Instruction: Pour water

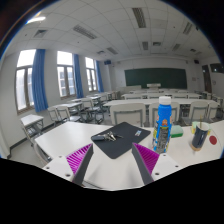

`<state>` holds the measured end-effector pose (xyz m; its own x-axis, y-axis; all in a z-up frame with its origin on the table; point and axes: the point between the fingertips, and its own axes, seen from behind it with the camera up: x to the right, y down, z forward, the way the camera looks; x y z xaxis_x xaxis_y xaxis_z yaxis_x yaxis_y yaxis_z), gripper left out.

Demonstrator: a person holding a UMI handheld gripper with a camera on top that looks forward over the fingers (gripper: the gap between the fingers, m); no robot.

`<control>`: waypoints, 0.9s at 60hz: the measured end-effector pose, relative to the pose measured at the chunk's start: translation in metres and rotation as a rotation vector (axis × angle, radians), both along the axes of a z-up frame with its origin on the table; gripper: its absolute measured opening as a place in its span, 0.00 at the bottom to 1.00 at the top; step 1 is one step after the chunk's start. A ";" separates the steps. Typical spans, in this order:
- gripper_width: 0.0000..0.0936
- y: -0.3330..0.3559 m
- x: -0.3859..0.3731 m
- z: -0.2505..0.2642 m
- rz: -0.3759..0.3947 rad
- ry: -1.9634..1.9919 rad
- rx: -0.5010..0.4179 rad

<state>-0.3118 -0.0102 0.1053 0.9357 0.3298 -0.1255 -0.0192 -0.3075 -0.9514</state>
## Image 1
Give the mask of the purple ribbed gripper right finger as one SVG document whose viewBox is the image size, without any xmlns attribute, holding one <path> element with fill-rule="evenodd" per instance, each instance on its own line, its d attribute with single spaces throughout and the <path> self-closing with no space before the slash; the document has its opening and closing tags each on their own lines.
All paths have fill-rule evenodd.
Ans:
<svg viewBox="0 0 224 224">
<path fill-rule="evenodd" d="M 137 143 L 132 144 L 132 154 L 137 163 L 145 185 L 153 182 L 152 171 L 159 159 L 159 154 Z"/>
</svg>

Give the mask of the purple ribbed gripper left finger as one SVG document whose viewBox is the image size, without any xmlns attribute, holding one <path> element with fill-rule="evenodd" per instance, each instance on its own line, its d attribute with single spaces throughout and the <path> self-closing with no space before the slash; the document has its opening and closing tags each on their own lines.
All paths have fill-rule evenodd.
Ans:
<svg viewBox="0 0 224 224">
<path fill-rule="evenodd" d="M 66 160 L 74 174 L 73 182 L 82 185 L 88 164 L 93 155 L 93 145 L 88 144 L 66 156 Z"/>
</svg>

